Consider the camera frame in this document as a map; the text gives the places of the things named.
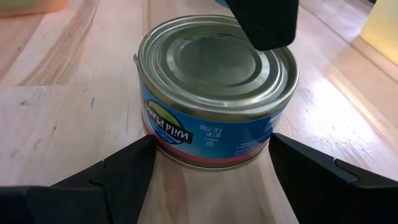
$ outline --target wooden surface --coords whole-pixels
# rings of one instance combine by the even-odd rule
[[[358,37],[371,4],[300,3],[289,48],[301,79],[276,131],[398,180],[398,67]],[[213,0],[70,0],[0,19],[0,184],[54,184],[145,135],[132,56],[149,29],[188,14],[231,15]],[[225,172],[158,154],[139,223],[297,220],[267,152]]]

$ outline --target can rim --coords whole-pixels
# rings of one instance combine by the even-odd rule
[[[149,78],[148,75],[148,70],[149,68],[146,68],[143,65],[143,57],[145,55],[144,52],[144,45],[149,44],[154,42],[157,38],[161,36],[158,35],[157,37],[153,38],[153,33],[155,33],[157,30],[159,30],[161,27],[166,26],[167,24],[170,24],[172,22],[177,22],[181,21],[187,18],[193,18],[193,17],[217,17],[217,18],[225,18],[225,19],[233,19],[236,20],[233,17],[230,16],[221,16],[221,15],[212,15],[212,14],[207,14],[207,15],[191,15],[191,16],[182,16],[182,17],[177,17],[175,19],[171,19],[169,21],[165,21],[153,29],[151,29],[143,38],[139,50],[138,50],[138,69],[139,69],[139,76],[143,82],[143,84],[146,86],[146,88],[160,101],[164,102],[166,105],[171,106],[175,108],[176,110],[179,110],[183,113],[186,114],[194,114],[196,117],[201,118],[201,119],[206,119],[206,120],[215,120],[215,121],[252,121],[254,119],[259,119],[264,116],[267,116],[269,114],[272,114],[273,112],[279,110],[281,107],[286,105],[289,100],[291,99],[297,84],[299,82],[299,70],[297,68],[297,63],[294,59],[294,56],[292,55],[291,51],[287,47],[282,47],[279,49],[275,49],[277,51],[280,51],[280,54],[283,55],[280,59],[282,60],[282,63],[286,66],[287,74],[288,74],[288,80],[291,83],[290,88],[287,88],[287,91],[284,91],[283,94],[281,94],[277,99],[264,103],[263,105],[259,105],[253,108],[245,108],[241,110],[218,110],[216,108],[200,108],[195,105],[190,105],[188,101],[185,101],[181,103],[181,99],[176,98],[173,95],[168,94],[165,90],[162,88],[159,88],[154,82],[152,82]]]

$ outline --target orange object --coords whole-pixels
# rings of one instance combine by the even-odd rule
[[[0,0],[0,17],[52,12],[63,9],[68,0]]]

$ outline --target wild planet logo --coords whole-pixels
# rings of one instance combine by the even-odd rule
[[[169,144],[191,144],[193,133],[185,130],[180,121],[158,103],[148,100],[144,108],[155,133]]]

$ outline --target black plastic part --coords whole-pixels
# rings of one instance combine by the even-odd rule
[[[155,155],[148,135],[52,187],[0,187],[0,223],[137,223]]]
[[[295,39],[299,0],[226,0],[254,48],[264,51]]]
[[[281,134],[272,134],[269,152],[301,224],[398,223],[398,182]]]

